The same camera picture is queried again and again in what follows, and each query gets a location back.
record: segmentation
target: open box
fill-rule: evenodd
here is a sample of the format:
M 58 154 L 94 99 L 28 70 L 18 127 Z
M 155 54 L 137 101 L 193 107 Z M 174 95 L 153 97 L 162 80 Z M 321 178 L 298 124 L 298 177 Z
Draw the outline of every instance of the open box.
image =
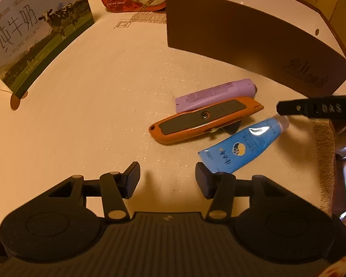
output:
M 346 48 L 302 0 L 166 0 L 168 45 L 264 75 L 308 97 L 346 80 Z

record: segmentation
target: orange utility knife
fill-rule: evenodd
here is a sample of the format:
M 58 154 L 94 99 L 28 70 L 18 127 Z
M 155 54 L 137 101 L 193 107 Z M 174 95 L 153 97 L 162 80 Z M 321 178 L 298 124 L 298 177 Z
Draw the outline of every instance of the orange utility knife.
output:
M 152 137 L 161 144 L 172 144 L 230 125 L 264 109 L 250 97 L 225 100 L 196 110 L 165 118 L 149 127 Z

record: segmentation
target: green grass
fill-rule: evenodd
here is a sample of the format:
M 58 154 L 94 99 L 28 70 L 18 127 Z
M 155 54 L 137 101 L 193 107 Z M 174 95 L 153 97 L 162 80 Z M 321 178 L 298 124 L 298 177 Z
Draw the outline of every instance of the green grass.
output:
M 88 20 L 92 18 L 92 14 L 86 14 L 78 19 L 78 22 L 76 23 L 76 32 L 79 27 L 81 27 L 84 23 L 86 23 Z M 73 33 L 73 25 L 70 24 L 64 29 L 65 33 L 65 40 L 67 40 L 68 36 Z M 63 42 L 63 38 L 61 34 L 57 34 L 32 60 L 28 66 L 24 68 L 23 71 L 17 76 L 17 78 L 13 81 L 13 83 L 9 86 L 9 88 L 13 91 L 13 93 L 16 93 L 22 84 L 26 81 L 26 79 L 31 75 L 31 73 L 39 66 L 41 65 L 41 62 L 48 56 L 50 53 L 59 46 Z

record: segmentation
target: purple tube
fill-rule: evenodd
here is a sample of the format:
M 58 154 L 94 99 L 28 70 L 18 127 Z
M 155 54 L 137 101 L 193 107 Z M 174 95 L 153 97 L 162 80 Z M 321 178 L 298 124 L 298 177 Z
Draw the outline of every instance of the purple tube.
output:
M 254 98 L 256 92 L 257 88 L 251 79 L 232 81 L 176 98 L 176 112 L 194 110 L 236 97 Z

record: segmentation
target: tube cap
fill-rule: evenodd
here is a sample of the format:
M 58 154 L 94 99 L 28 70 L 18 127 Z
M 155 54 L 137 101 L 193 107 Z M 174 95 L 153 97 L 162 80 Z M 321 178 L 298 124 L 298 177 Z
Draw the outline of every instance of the tube cap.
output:
M 286 115 L 274 115 L 272 118 L 278 121 L 279 126 L 281 127 L 281 133 L 283 133 L 290 125 L 290 121 Z

